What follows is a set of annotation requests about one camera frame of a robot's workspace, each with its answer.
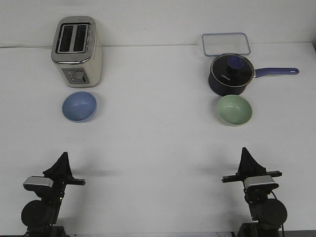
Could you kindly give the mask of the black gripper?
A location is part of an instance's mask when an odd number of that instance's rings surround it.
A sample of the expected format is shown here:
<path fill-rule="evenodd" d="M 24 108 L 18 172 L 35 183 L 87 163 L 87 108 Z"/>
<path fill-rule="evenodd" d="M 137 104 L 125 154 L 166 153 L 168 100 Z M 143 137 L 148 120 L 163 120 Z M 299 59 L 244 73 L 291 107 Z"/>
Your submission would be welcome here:
<path fill-rule="evenodd" d="M 241 152 L 241 158 L 240 158 L 240 163 L 239 167 L 237 170 L 237 174 L 235 175 L 229 175 L 229 176 L 223 176 L 222 182 L 223 183 L 230 183 L 230 182 L 238 182 L 244 180 L 248 177 L 254 177 L 254 176 L 263 176 L 263 175 L 270 175 L 272 178 L 274 177 L 280 177 L 282 176 L 282 172 L 280 171 L 268 171 L 266 173 L 266 168 L 261 166 L 253 157 L 250 153 L 247 153 L 247 148 L 243 147 L 242 152 Z M 247 170 L 248 170 L 248 165 L 249 165 L 249 172 L 252 175 L 244 175 Z"/>
<path fill-rule="evenodd" d="M 85 185 L 85 179 L 76 179 L 73 177 L 67 152 L 64 152 L 51 168 L 42 173 L 44 177 L 50 178 L 53 181 L 51 191 L 53 198 L 63 198 L 67 185 Z"/>

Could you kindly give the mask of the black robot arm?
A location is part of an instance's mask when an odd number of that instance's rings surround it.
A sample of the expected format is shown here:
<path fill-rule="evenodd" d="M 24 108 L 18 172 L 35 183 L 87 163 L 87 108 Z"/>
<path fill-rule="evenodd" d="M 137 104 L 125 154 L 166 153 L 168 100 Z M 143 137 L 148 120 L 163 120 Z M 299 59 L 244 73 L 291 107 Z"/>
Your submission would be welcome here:
<path fill-rule="evenodd" d="M 274 181 L 280 177 L 280 171 L 267 171 L 242 148 L 238 170 L 235 175 L 224 176 L 223 183 L 243 183 L 244 199 L 251 214 L 251 223 L 243 223 L 238 230 L 238 237 L 278 237 L 279 230 L 284 230 L 287 209 L 277 199 L 273 190 L 279 187 Z"/>
<path fill-rule="evenodd" d="M 84 179 L 73 177 L 67 152 L 44 171 L 43 176 L 30 176 L 24 181 L 24 189 L 39 197 L 39 200 L 27 203 L 21 212 L 22 223 L 27 227 L 24 236 L 67 236 L 63 226 L 56 226 L 67 185 L 85 185 Z"/>

